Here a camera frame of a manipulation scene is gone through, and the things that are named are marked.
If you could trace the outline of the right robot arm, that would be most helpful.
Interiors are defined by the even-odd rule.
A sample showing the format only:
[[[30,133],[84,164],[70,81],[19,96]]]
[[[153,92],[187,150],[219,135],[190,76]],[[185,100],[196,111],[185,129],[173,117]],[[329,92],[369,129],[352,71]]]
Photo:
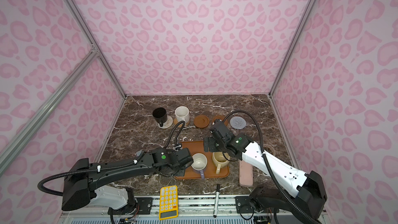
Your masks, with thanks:
[[[204,138],[204,150],[225,152],[270,176],[278,189],[276,196],[265,196],[256,188],[251,194],[251,205],[256,211],[278,208],[291,212],[304,224],[317,224],[327,201],[322,177],[315,171],[306,173],[266,152],[262,146],[245,134],[232,138]]]

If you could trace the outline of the white speckled mug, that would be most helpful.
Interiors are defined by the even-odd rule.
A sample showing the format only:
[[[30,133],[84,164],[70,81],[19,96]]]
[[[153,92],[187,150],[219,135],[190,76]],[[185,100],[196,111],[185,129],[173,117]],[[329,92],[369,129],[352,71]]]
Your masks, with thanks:
[[[184,121],[186,125],[190,123],[190,112],[185,106],[179,106],[175,109],[176,122]]]

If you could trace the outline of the cream yellow mug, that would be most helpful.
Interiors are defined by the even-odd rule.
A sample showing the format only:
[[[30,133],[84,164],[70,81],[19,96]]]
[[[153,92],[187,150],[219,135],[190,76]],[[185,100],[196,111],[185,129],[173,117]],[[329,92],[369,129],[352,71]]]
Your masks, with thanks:
[[[230,157],[228,154],[224,155],[223,152],[213,152],[212,161],[216,167],[216,174],[219,175],[222,168],[225,168],[230,163]]]

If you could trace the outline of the lilac mug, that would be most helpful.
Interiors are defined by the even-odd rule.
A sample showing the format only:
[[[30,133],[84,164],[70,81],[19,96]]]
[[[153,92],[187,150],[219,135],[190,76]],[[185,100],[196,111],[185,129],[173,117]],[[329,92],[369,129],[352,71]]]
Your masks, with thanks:
[[[207,167],[207,157],[203,153],[196,153],[192,156],[193,163],[191,167],[200,174],[201,179],[205,179],[204,171]]]

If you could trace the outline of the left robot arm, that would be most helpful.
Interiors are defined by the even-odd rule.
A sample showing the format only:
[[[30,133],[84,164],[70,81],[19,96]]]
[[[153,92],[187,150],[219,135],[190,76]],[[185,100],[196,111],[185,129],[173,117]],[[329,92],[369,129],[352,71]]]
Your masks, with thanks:
[[[130,214],[137,209],[132,190],[105,193],[109,183],[141,175],[183,176],[193,163],[189,149],[179,151],[156,148],[140,151],[135,158],[109,163],[78,160],[64,178],[63,211],[74,211],[87,205],[106,206],[115,214]]]

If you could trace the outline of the black cup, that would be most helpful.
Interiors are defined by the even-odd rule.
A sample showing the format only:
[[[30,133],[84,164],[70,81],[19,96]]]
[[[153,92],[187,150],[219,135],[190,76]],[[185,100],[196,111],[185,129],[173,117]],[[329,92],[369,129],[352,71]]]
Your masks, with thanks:
[[[168,121],[167,111],[163,107],[156,108],[152,111],[152,116],[156,120],[159,127],[164,127],[166,122]]]

